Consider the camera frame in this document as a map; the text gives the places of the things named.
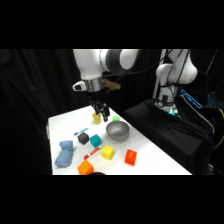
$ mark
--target blue light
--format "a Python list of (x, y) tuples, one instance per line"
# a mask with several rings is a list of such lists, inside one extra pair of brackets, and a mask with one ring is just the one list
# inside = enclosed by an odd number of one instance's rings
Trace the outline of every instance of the blue light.
[(190, 96), (188, 93), (186, 93), (183, 89), (181, 90), (181, 93), (185, 94), (185, 96), (187, 97), (187, 99), (193, 103), (198, 109), (202, 108), (202, 105), (200, 103), (198, 103), (192, 96)]

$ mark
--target red block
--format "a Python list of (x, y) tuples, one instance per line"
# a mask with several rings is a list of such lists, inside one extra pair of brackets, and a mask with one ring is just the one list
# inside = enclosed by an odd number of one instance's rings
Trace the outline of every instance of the red block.
[(125, 157), (125, 162), (127, 164), (130, 164), (130, 165), (134, 166), (135, 161), (136, 161), (136, 157), (137, 157), (137, 152), (134, 152), (134, 151), (129, 149), (127, 151), (127, 154), (126, 154), (126, 157)]

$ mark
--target green block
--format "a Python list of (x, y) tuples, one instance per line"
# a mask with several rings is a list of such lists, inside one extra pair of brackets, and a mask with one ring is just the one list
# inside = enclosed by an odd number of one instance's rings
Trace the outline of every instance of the green block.
[(120, 121), (120, 117), (113, 117), (113, 121)]

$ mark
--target orange block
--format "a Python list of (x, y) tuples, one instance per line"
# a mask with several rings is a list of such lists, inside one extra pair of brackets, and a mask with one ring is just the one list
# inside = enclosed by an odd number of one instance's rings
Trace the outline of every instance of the orange block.
[(85, 160), (79, 167), (78, 171), (81, 175), (89, 175), (94, 172), (92, 164)]
[(135, 161), (136, 161), (136, 157), (137, 157), (137, 152), (131, 151), (130, 149), (127, 151), (126, 157), (125, 157), (125, 162), (127, 164), (130, 164), (132, 166), (135, 165)]

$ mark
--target blue toy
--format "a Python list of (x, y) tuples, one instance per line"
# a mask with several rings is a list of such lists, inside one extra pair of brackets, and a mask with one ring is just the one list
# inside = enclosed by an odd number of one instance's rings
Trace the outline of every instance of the blue toy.
[(94, 135), (93, 137), (91, 137), (90, 142), (95, 148), (97, 148), (98, 146), (102, 144), (101, 138), (98, 135)]
[(59, 144), (61, 146), (61, 153), (55, 161), (58, 167), (68, 167), (72, 163), (73, 157), (73, 141), (65, 141)]

